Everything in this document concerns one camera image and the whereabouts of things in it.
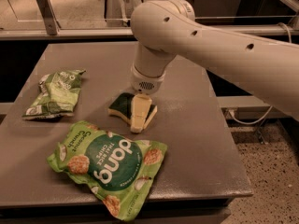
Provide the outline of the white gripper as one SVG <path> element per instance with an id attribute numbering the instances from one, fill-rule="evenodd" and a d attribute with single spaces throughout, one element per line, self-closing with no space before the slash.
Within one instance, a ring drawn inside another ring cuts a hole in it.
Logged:
<path id="1" fill-rule="evenodd" d="M 131 102 L 131 132 L 141 133 L 152 104 L 147 94 L 153 94 L 164 82 L 165 69 L 157 65 L 133 65 L 131 68 L 131 85 L 139 93 Z"/>

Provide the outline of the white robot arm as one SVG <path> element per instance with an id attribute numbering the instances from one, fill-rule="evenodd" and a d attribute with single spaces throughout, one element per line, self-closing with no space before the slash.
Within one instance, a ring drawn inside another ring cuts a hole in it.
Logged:
<path id="1" fill-rule="evenodd" d="M 166 67 L 179 55 L 299 120 L 298 45 L 199 24 L 185 0 L 139 5 L 131 30 L 138 41 L 135 90 L 159 90 Z"/>

